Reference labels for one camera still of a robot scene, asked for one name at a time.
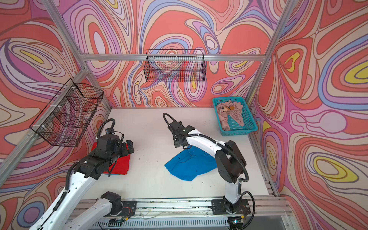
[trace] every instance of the hanging wire basket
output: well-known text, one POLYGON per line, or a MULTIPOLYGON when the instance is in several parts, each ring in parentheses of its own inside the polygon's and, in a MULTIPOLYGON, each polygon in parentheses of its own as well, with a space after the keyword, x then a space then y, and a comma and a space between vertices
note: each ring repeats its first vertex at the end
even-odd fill
POLYGON ((68 92, 45 121, 34 129, 34 123, 47 106, 29 127, 50 145, 77 147, 102 101, 103 91, 84 83, 73 83, 69 89, 64 90, 68 92))
POLYGON ((146 81, 204 82, 206 62, 203 49, 146 50, 146 81))

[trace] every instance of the psychedelic wallpaper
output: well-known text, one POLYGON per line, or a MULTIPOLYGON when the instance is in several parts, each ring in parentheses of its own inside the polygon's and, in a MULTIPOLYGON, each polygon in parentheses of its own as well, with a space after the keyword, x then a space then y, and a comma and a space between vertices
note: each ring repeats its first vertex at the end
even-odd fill
MULTIPOLYGON (((82 53, 145 54, 196 49, 264 54, 284 1, 66 0, 58 3, 82 53)), ((113 107, 211 106, 216 96, 247 94, 254 61, 207 62, 203 83, 145 82, 144 61, 89 61, 113 107)))
MULTIPOLYGON (((37 0, 0 1, 0 162, 59 88, 80 70, 37 0)), ((91 149, 109 109, 100 106, 78 148, 35 142, 0 188, 0 229, 28 229, 65 183, 67 169, 91 149)))
POLYGON ((299 1, 251 111, 301 229, 368 229, 367 66, 368 1, 299 1))

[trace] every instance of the red cloth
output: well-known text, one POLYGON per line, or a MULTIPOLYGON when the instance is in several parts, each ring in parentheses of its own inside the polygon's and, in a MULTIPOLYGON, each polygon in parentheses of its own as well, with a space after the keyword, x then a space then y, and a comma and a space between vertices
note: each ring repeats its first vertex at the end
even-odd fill
MULTIPOLYGON (((94 150, 96 147, 97 147, 97 142, 93 143, 92 150, 94 150)), ((119 158, 111 174, 126 175, 129 170, 129 160, 130 160, 130 154, 128 156, 119 158)))

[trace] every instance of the teal plastic basket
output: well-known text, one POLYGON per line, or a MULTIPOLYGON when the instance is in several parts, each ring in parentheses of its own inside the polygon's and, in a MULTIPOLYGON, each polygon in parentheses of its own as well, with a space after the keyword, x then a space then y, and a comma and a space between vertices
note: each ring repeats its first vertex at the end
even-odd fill
POLYGON ((258 130, 257 124, 254 121, 254 118, 245 103, 244 98, 242 97, 223 97, 223 98, 213 98, 213 106, 215 107, 217 122, 219 123, 221 135, 223 136, 231 136, 231 135, 247 135, 250 132, 254 132, 258 130), (228 123, 230 126, 230 131, 224 131, 221 127, 219 114, 217 113, 216 106, 223 102, 240 102, 243 105, 243 111, 241 115, 243 116, 244 126, 240 126, 234 119, 228 116, 228 123))

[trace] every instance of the white tabletop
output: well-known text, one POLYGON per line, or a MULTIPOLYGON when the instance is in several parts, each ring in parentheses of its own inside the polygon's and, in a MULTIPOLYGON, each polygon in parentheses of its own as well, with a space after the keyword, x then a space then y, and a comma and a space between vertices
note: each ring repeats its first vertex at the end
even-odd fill
POLYGON ((217 169, 199 175, 193 181, 183 181, 165 168, 164 165, 182 148, 174 147, 172 134, 162 118, 163 113, 170 114, 177 121, 182 121, 184 126, 191 125, 213 139, 234 141, 247 162, 249 174, 249 181, 243 183, 242 191, 268 195, 248 136, 221 136, 213 108, 113 109, 109 118, 116 121, 114 129, 125 134, 125 141, 131 139, 134 143, 135 152, 131 154, 129 171, 127 175, 101 175, 83 199, 96 199, 107 191, 121 195, 122 199, 224 195, 225 181, 217 169))

